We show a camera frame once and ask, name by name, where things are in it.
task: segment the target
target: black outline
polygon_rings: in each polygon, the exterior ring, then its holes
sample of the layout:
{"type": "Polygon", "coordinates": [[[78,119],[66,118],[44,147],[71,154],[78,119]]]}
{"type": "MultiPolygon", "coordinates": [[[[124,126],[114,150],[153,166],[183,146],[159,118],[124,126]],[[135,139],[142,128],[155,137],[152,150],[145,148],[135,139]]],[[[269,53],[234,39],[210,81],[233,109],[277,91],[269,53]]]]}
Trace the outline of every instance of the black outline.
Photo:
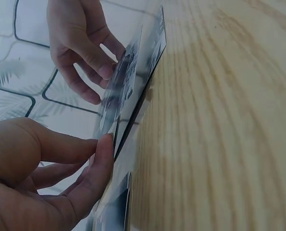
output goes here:
{"type": "Polygon", "coordinates": [[[3,88],[0,88],[0,90],[4,91],[4,92],[15,94],[15,95],[20,95],[20,96],[23,96],[23,97],[28,97],[32,101],[32,105],[30,106],[29,110],[27,111],[25,117],[28,117],[31,114],[31,112],[32,112],[32,110],[33,110],[33,108],[34,108],[34,106],[36,104],[36,100],[33,97],[31,97],[29,95],[17,93],[17,92],[14,92],[14,91],[10,91],[10,90],[7,90],[7,89],[3,89],[3,88]]]}
{"type": "Polygon", "coordinates": [[[92,111],[92,110],[88,110],[88,109],[85,109],[85,108],[81,108],[81,107],[77,107],[77,106],[73,106],[73,105],[70,105],[70,104],[67,104],[67,103],[63,103],[63,102],[59,102],[59,101],[56,101],[56,100],[52,100],[52,99],[49,99],[46,96],[47,90],[49,89],[49,87],[51,86],[53,81],[55,80],[55,77],[56,77],[57,73],[58,73],[58,69],[55,70],[55,73],[53,74],[53,77],[51,78],[49,84],[47,85],[47,87],[42,92],[42,95],[41,95],[42,98],[44,100],[46,100],[46,101],[50,101],[50,102],[53,102],[53,103],[58,103],[58,104],[63,105],[63,106],[68,106],[68,107],[71,107],[71,108],[75,108],[75,109],[78,109],[78,110],[82,110],[82,111],[85,111],[85,112],[90,112],[92,114],[98,115],[98,112],[95,112],[95,111],[92,111]]]}
{"type": "MultiPolygon", "coordinates": [[[[24,42],[22,42],[21,40],[14,41],[14,42],[10,45],[9,50],[8,50],[7,54],[5,55],[5,57],[0,60],[0,63],[3,62],[3,61],[5,61],[5,60],[7,60],[9,54],[11,53],[13,47],[14,47],[16,44],[27,45],[27,44],[25,44],[24,42]]],[[[34,47],[37,48],[37,49],[43,49],[43,47],[39,48],[37,45],[34,46],[34,47]]],[[[56,70],[56,67],[55,67],[55,64],[54,64],[54,63],[53,63],[53,66],[54,66],[54,68],[52,69],[52,73],[54,73],[55,70],[56,70]]],[[[53,75],[52,73],[51,73],[51,76],[49,77],[48,81],[46,82],[46,86],[47,86],[47,85],[49,84],[49,82],[50,82],[50,78],[51,78],[52,75],[53,75]]],[[[33,97],[33,96],[39,96],[39,95],[42,94],[42,92],[44,91],[44,89],[46,89],[46,87],[43,87],[40,92],[37,92],[37,93],[34,93],[34,94],[29,94],[29,96],[32,96],[32,97],[33,97]]]]}
{"type": "Polygon", "coordinates": [[[13,27],[13,20],[12,20],[12,33],[10,35],[0,35],[0,37],[3,38],[11,38],[14,35],[14,27],[13,27]]]}
{"type": "Polygon", "coordinates": [[[14,6],[14,19],[13,19],[13,30],[14,30],[14,37],[16,38],[16,40],[22,41],[22,42],[31,43],[31,44],[34,44],[34,45],[38,45],[38,46],[50,49],[50,46],[47,46],[47,45],[44,45],[44,44],[41,44],[41,43],[37,43],[37,42],[28,41],[28,40],[25,40],[25,39],[21,39],[21,38],[19,38],[17,36],[16,21],[17,21],[18,4],[19,4],[19,0],[17,0],[16,4],[14,6]]]}

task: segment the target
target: wooden table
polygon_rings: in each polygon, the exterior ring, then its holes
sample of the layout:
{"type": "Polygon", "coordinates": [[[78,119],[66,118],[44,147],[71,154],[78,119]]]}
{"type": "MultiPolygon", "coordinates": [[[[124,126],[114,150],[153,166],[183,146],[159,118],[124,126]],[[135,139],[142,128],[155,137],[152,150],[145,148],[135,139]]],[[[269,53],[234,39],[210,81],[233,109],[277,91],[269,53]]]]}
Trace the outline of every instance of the wooden table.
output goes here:
{"type": "Polygon", "coordinates": [[[135,163],[130,230],[286,230],[286,0],[164,0],[164,12],[135,156],[115,169],[135,163]]]}

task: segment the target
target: human hand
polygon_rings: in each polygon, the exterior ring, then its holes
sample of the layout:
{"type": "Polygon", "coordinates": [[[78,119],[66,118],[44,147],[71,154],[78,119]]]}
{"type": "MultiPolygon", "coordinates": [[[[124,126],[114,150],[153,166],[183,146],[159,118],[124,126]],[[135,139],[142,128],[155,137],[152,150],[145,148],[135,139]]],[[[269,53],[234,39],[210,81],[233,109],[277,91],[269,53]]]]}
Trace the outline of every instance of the human hand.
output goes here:
{"type": "Polygon", "coordinates": [[[124,47],[105,22],[99,0],[49,0],[47,21],[51,57],[69,87],[86,101],[98,104],[99,95],[80,78],[77,63],[88,78],[105,88],[115,62],[100,48],[105,45],[120,60],[124,47]]]}
{"type": "Polygon", "coordinates": [[[100,199],[112,169],[111,135],[82,140],[27,118],[1,121],[0,231],[71,230],[100,199]],[[61,195],[37,193],[75,173],[94,153],[93,164],[61,195]],[[40,161],[58,164],[38,167],[40,161]]]}

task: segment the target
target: trading card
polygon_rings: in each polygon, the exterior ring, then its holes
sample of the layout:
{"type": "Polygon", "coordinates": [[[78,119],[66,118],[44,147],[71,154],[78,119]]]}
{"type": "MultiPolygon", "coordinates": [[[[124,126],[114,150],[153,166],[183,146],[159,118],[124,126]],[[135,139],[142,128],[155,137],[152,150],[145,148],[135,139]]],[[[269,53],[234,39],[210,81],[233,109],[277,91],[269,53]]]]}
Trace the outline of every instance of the trading card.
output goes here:
{"type": "Polygon", "coordinates": [[[128,173],[96,219],[97,231],[125,231],[128,216],[130,173],[128,173]]]}
{"type": "Polygon", "coordinates": [[[114,121],[118,119],[125,100],[133,92],[141,33],[142,28],[127,46],[104,92],[104,99],[101,102],[96,119],[95,139],[99,139],[102,135],[108,133],[114,121]]]}

